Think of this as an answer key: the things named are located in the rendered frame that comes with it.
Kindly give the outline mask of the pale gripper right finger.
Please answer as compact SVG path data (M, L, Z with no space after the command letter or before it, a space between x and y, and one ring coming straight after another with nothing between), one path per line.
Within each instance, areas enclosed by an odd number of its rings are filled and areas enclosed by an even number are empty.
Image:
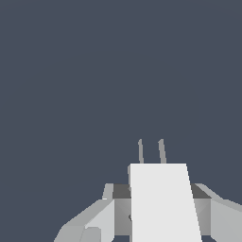
M200 234L216 242L242 242L242 205L223 199L202 183L192 183Z

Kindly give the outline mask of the white charger with metal prongs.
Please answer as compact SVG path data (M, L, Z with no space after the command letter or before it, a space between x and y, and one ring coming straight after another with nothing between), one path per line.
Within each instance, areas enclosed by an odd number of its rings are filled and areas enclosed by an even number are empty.
M186 164L158 164L140 157L129 166L132 242L202 242Z

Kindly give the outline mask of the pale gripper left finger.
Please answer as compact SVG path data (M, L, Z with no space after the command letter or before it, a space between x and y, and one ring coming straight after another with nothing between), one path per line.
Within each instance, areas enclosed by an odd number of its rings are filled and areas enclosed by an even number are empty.
M106 183L102 199L64 224L54 242L113 242L116 236L131 235L130 186Z

